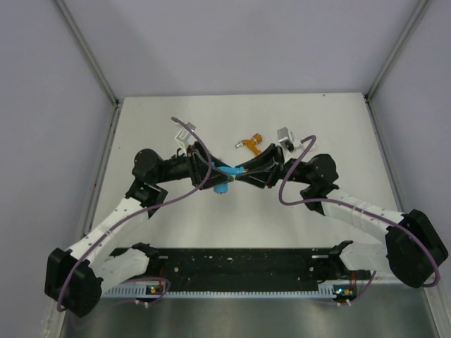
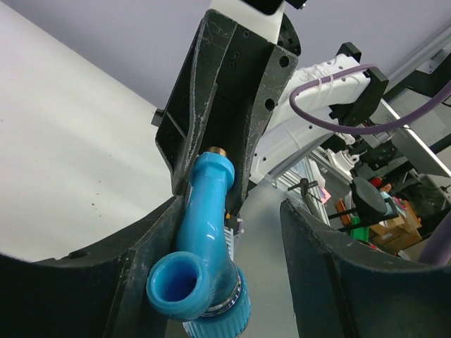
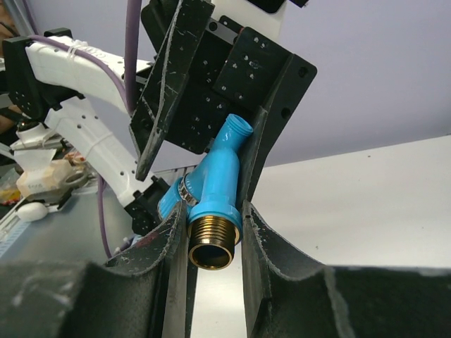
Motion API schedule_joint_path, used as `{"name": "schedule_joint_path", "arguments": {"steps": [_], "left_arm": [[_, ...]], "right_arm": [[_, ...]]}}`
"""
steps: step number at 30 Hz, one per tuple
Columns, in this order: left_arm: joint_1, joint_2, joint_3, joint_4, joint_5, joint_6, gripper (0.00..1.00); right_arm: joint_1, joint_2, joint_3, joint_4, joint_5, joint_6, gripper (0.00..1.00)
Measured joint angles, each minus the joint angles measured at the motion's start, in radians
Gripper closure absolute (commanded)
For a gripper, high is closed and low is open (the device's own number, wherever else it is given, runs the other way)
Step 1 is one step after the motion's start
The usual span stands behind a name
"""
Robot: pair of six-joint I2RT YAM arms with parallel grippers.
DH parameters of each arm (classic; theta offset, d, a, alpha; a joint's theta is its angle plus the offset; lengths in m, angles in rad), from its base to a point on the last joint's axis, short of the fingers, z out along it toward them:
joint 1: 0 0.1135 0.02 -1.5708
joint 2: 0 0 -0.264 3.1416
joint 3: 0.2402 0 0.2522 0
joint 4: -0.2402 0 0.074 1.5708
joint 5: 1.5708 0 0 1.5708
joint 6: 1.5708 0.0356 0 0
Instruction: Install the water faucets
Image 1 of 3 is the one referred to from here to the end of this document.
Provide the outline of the blue water faucet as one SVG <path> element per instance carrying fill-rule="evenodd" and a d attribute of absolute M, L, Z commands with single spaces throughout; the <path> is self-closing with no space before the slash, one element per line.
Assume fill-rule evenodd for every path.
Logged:
<path fill-rule="evenodd" d="M 232 182 L 235 176 L 243 174 L 247 171 L 243 166 L 230 167 L 225 165 L 216 165 L 213 163 L 213 167 L 221 174 L 225 175 L 224 182 L 214 186 L 214 192 L 217 194 L 225 194 L 228 192 L 228 184 Z"/>

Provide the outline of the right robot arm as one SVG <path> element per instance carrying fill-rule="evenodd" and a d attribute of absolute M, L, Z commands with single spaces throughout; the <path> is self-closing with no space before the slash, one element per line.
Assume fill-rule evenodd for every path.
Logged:
<path fill-rule="evenodd" d="M 281 183 L 302 183 L 300 204 L 310 211 L 347 223 L 373 237 L 373 244 L 351 242 L 329 260 L 330 273 L 339 279 L 354 270 L 391 273 L 412 288 L 433 287 L 440 279 L 439 267 L 449 252 L 427 215 L 413 209 L 391 211 L 362 201 L 336 185 L 339 175 L 328 154 L 307 162 L 286 160 L 281 146 L 271 144 L 263 153 L 239 165 L 237 181 L 258 188 Z"/>

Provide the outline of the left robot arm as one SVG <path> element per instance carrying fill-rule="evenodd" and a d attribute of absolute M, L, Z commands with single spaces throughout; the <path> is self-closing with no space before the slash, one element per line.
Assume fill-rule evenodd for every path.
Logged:
<path fill-rule="evenodd" d="M 212 156 L 201 142 L 167 160 L 152 149 L 138 151 L 134 180 L 114 210 L 81 240 L 50 253 L 44 293 L 57 302 L 60 312 L 83 317 L 110 289 L 140 275 L 148 280 L 156 277 L 160 263 L 150 245 L 134 244 L 116 257 L 112 253 L 123 238 L 170 205 L 161 183 L 191 179 L 194 189 L 186 196 L 210 188 L 226 192 L 227 184 L 244 172 L 243 167 L 230 167 Z"/>

